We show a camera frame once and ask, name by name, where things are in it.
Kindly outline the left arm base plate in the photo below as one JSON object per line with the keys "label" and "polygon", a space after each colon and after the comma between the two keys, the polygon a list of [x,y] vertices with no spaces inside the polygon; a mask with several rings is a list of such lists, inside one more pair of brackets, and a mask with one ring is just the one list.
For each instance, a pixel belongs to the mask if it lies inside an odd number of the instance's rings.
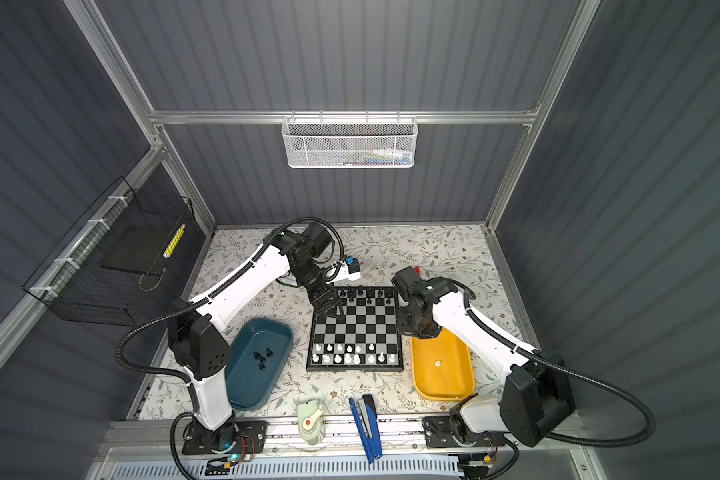
{"label": "left arm base plate", "polygon": [[239,454],[255,455],[263,451],[268,423],[255,420],[230,420],[216,431],[191,420],[182,433],[184,455]]}

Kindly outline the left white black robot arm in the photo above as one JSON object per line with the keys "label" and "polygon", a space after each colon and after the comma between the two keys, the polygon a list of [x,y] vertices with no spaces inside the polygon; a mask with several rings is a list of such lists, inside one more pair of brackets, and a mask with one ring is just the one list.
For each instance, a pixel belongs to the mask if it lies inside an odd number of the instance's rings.
{"label": "left white black robot arm", "polygon": [[[336,228],[317,217],[288,221],[267,234],[240,266],[177,311],[161,315],[125,334],[115,347],[122,367],[146,374],[173,376],[187,387],[188,416],[205,446],[227,452],[237,442],[228,400],[223,333],[239,311],[260,291],[290,273],[306,290],[316,312],[338,306],[335,283],[360,278],[360,262],[349,255]],[[167,324],[169,348],[179,370],[139,365],[125,357],[126,345],[142,331]]]}

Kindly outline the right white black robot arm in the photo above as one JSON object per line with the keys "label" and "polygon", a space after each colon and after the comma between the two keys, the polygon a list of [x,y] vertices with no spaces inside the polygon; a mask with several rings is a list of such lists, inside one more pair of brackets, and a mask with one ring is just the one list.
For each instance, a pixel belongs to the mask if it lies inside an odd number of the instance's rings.
{"label": "right white black robot arm", "polygon": [[[565,365],[562,356],[539,350],[519,340],[473,306],[474,292],[446,278],[424,279],[413,267],[398,271],[392,285],[404,301],[396,316],[401,334],[435,339],[448,331],[476,353],[502,381],[499,401],[473,395],[449,413],[455,441],[471,444],[484,433],[508,433],[521,444],[534,447],[544,439],[594,448],[619,448],[642,443],[656,431],[649,407],[633,394]],[[643,427],[617,438],[581,438],[557,432],[576,410],[570,385],[578,380],[606,391],[637,409]]]}

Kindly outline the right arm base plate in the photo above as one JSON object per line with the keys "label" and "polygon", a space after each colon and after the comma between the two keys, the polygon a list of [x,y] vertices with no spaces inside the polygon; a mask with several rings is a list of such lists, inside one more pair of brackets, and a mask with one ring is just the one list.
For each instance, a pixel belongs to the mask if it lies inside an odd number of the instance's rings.
{"label": "right arm base plate", "polygon": [[425,416],[421,425],[426,446],[438,448],[492,447],[492,442],[483,434],[476,434],[466,424],[452,416]]}

